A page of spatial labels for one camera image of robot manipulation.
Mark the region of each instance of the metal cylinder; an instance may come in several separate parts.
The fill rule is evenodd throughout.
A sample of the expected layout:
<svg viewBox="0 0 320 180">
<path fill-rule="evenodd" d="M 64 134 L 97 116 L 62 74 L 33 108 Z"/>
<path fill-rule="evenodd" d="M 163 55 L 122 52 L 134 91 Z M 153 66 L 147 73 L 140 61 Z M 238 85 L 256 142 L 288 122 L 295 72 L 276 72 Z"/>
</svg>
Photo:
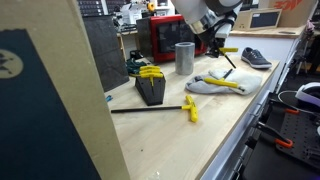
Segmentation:
<svg viewBox="0 0 320 180">
<path fill-rule="evenodd" d="M 192 42 L 175 44 L 175 66 L 179 75 L 189 75 L 193 72 L 195 45 Z"/>
</svg>

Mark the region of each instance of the yellow handle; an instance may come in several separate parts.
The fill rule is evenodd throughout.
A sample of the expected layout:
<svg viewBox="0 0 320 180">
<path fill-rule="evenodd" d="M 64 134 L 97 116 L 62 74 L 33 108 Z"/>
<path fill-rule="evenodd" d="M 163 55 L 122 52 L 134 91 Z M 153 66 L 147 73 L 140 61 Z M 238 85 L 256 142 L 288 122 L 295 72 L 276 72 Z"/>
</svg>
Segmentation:
<svg viewBox="0 0 320 180">
<path fill-rule="evenodd" d="M 150 69 L 150 70 L 140 70 L 140 74 L 146 74 L 146 73 L 160 73 L 160 69 Z"/>
<path fill-rule="evenodd" d="M 151 86 L 153 87 L 153 77 L 150 77 Z"/>
<path fill-rule="evenodd" d="M 232 87 L 232 88 L 238 88 L 238 83 L 224 81 L 224 78 L 221 78 L 219 80 L 218 79 L 213 79 L 213 78 L 204 78 L 203 80 L 204 80 L 204 82 L 210 83 L 210 84 L 215 84 L 215 85 L 219 85 L 219 86 L 228 86 L 228 87 Z"/>
<path fill-rule="evenodd" d="M 152 70 L 152 69 L 160 69 L 159 66 L 141 66 L 140 67 L 140 71 L 143 71 L 143 70 Z"/>
<path fill-rule="evenodd" d="M 149 78 L 149 77 L 157 77 L 157 78 L 163 78 L 163 74 L 161 73 L 145 73 L 140 74 L 142 78 Z"/>
<path fill-rule="evenodd" d="M 190 95 L 186 96 L 186 100 L 187 100 L 188 105 L 181 106 L 181 109 L 190 110 L 191 121 L 197 122 L 198 121 L 197 107 L 196 107 L 196 105 Z"/>
<path fill-rule="evenodd" d="M 219 48 L 219 50 L 223 52 L 223 54 L 226 52 L 238 52 L 238 48 Z"/>
</svg>

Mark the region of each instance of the cardboard box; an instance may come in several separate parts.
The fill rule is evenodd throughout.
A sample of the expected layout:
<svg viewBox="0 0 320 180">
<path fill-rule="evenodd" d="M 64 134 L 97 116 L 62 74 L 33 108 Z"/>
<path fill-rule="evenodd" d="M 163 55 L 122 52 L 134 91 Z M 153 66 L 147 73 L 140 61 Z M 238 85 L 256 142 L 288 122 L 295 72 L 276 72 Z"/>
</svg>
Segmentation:
<svg viewBox="0 0 320 180">
<path fill-rule="evenodd" d="M 316 8 L 318 0 L 269 0 L 262 3 L 264 7 L 282 9 L 278 27 L 299 27 L 305 25 Z"/>
<path fill-rule="evenodd" d="M 130 179 L 77 1 L 0 2 L 1 179 Z"/>
<path fill-rule="evenodd" d="M 255 9 L 241 11 L 233 26 L 233 30 L 261 30 L 276 28 L 281 9 Z"/>
</svg>

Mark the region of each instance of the wooden board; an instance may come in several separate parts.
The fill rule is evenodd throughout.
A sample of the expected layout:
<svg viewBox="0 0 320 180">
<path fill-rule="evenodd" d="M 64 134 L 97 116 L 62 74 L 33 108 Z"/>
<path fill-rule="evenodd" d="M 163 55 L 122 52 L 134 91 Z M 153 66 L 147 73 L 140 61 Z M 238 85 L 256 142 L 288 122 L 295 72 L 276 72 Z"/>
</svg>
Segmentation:
<svg viewBox="0 0 320 180">
<path fill-rule="evenodd" d="M 1 0 L 0 4 L 0 32 L 27 31 L 49 74 L 48 82 L 52 81 L 100 177 L 129 179 L 77 1 Z"/>
<path fill-rule="evenodd" d="M 304 32 L 305 26 L 300 27 L 288 27 L 288 28 L 274 28 L 274 29 L 264 29 L 255 31 L 239 31 L 232 30 L 230 36 L 241 36 L 241 37 L 266 37 L 266 38 L 298 38 L 301 33 Z M 292 32 L 294 34 L 283 34 L 279 32 Z"/>
</svg>

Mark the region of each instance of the gray cloth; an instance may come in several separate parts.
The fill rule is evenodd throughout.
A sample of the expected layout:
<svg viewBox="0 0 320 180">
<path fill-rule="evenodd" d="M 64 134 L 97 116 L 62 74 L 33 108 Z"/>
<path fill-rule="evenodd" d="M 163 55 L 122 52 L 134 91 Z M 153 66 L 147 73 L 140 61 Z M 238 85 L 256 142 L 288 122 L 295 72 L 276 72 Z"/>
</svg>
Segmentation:
<svg viewBox="0 0 320 180">
<path fill-rule="evenodd" d="M 260 86 L 262 81 L 260 76 L 239 70 L 233 70 L 225 79 L 225 81 L 238 83 L 238 88 L 208 84 L 203 81 L 203 79 L 206 77 L 221 79 L 227 72 L 227 69 L 215 69 L 209 71 L 208 74 L 195 76 L 187 82 L 186 89 L 200 94 L 238 93 L 247 95 L 255 91 Z"/>
</svg>

